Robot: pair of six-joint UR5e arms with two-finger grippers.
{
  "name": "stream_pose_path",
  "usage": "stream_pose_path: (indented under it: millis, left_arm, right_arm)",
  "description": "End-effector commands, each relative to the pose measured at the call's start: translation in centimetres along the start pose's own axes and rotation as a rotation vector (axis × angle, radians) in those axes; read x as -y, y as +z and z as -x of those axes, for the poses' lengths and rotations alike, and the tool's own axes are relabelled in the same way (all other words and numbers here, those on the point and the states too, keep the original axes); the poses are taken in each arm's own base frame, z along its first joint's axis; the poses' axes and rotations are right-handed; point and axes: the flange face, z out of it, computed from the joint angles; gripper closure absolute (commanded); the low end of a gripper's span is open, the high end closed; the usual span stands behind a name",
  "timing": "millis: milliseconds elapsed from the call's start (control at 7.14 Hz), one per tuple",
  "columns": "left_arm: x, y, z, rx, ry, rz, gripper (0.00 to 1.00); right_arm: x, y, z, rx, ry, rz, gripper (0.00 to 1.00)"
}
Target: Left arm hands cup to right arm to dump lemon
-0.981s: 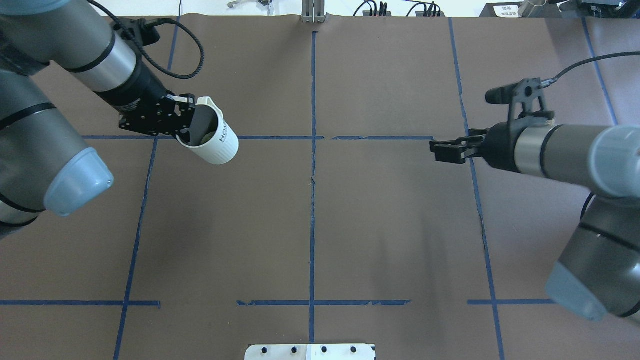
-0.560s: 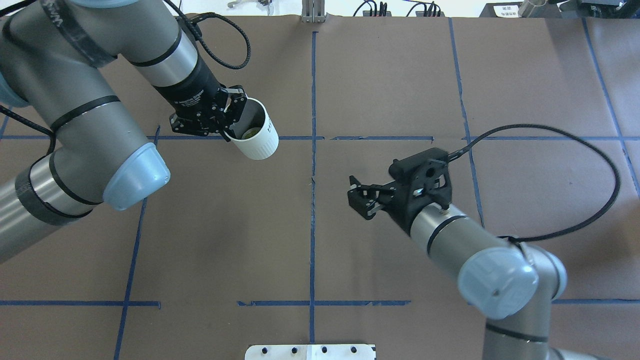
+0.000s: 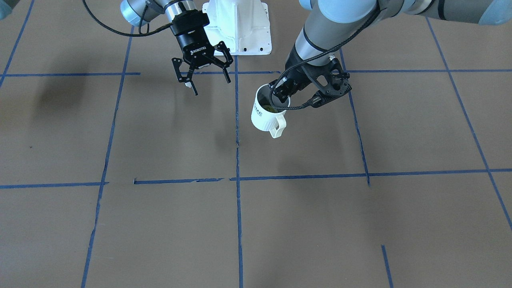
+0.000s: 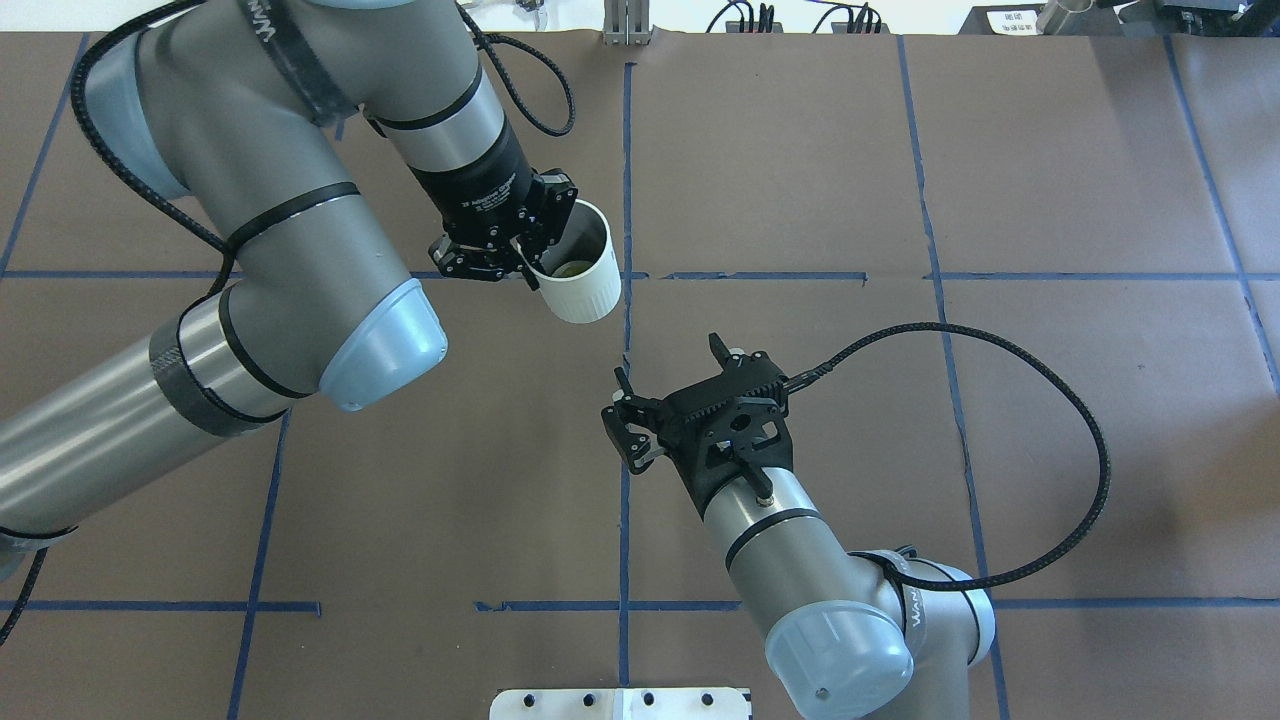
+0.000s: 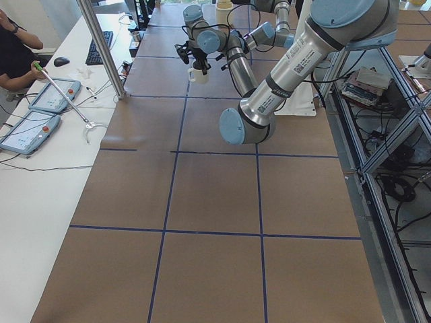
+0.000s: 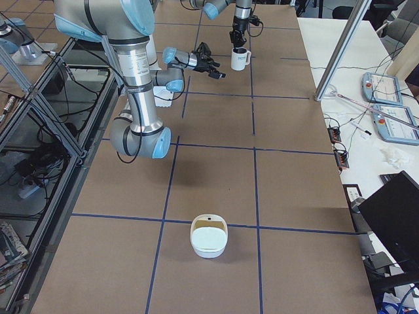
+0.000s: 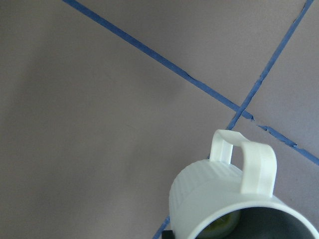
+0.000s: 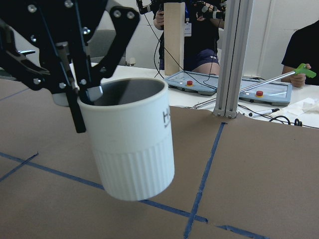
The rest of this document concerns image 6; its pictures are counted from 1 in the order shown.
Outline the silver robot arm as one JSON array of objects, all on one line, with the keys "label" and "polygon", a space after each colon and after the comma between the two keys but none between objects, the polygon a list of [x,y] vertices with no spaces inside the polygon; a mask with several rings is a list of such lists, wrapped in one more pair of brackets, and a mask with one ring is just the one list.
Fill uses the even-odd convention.
[{"label": "silver robot arm", "polygon": [[251,7],[252,1],[189,1],[190,7],[185,7],[183,5],[184,1],[180,1],[180,3],[187,10],[202,10],[209,20],[216,19],[227,7],[234,3],[232,31],[229,32],[234,52],[239,52],[239,49],[244,48],[247,43],[245,32],[249,29],[249,24],[258,26],[261,23],[260,19],[254,15],[254,10]]},{"label": "silver robot arm", "polygon": [[155,30],[150,1],[55,1],[57,29],[70,37],[99,43],[107,38],[116,54],[117,73],[128,92],[128,102],[111,126],[111,143],[127,156],[163,158],[171,143],[171,130],[156,112],[153,88],[183,90],[183,72],[191,69],[213,79],[225,77],[206,43],[191,52],[164,49],[167,68],[149,68],[147,44]]}]

